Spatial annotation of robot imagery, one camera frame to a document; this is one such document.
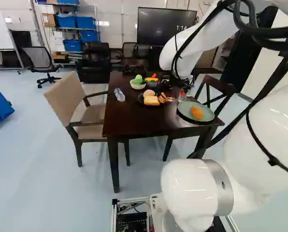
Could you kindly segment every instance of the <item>dark wooden table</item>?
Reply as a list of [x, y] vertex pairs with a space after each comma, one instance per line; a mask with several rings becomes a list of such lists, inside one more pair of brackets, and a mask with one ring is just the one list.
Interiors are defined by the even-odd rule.
[[[209, 125], [197, 125], [180, 118], [177, 113], [177, 103], [167, 102], [161, 106], [143, 106], [137, 102], [138, 95], [143, 90], [134, 90], [130, 80], [135, 75], [112, 72], [107, 96], [103, 135], [108, 138], [108, 148], [114, 192], [119, 192], [118, 171], [118, 141], [146, 138], [163, 135], [200, 136], [196, 148], [201, 148], [211, 141], [218, 126], [224, 123], [216, 118]], [[126, 100], [116, 99], [114, 89], [119, 87], [125, 94]], [[177, 97], [179, 89], [165, 91], [167, 97]]]

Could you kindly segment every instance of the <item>black screen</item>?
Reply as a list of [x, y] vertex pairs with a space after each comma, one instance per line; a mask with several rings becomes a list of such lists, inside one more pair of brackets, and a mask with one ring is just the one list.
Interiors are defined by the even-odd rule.
[[165, 45], [182, 30], [195, 24], [197, 12], [139, 7], [138, 44]]

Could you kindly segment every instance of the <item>yellow food item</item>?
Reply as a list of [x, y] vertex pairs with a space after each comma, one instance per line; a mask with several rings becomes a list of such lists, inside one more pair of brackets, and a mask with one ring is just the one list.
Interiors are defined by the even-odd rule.
[[199, 109], [195, 106], [192, 106], [190, 111], [191, 111], [192, 115], [195, 117], [195, 119], [201, 120], [203, 118], [203, 112], [201, 109]]
[[165, 103], [165, 102], [167, 101], [167, 96], [165, 96], [165, 94], [162, 92], [162, 93], [160, 94], [160, 96], [158, 97], [158, 101], [159, 101], [160, 103]]
[[158, 78], [152, 78], [152, 77], [149, 77], [149, 78], [145, 78], [145, 81], [148, 81], [148, 82], [150, 82], [150, 81], [158, 82], [159, 79], [158, 79]]
[[148, 90], [146, 90], [146, 91], [143, 93], [143, 96], [144, 96], [144, 97], [155, 96], [155, 95], [156, 95], [155, 92], [152, 91], [151, 89], [148, 89]]
[[144, 97], [144, 105], [160, 105], [157, 96]]

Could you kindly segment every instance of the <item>green plate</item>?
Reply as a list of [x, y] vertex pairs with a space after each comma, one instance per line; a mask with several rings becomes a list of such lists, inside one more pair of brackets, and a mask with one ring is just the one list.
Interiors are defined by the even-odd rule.
[[[192, 106], [195, 106], [202, 110], [203, 118], [201, 120], [196, 119], [192, 115], [190, 111]], [[180, 114], [180, 116], [182, 116], [183, 119], [187, 119], [187, 120], [189, 119], [195, 122], [208, 123], [208, 122], [213, 121], [215, 118], [215, 114], [210, 108], [195, 101], [183, 101], [179, 103], [177, 106], [177, 111]]]

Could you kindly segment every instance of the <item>blue storage bin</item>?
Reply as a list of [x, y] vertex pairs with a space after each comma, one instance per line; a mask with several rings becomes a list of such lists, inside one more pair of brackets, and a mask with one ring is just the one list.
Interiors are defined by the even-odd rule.
[[67, 52], [81, 52], [82, 43], [80, 40], [64, 40], [63, 44]]
[[75, 28], [75, 18], [76, 16], [61, 17], [56, 15], [58, 25], [60, 28]]
[[80, 4], [79, 0], [57, 0], [57, 2], [61, 4], [76, 4], [76, 5]]
[[81, 31], [83, 42], [98, 42], [98, 32], [94, 30], [83, 30]]
[[76, 17], [76, 23], [78, 28], [96, 30], [96, 20], [93, 17]]

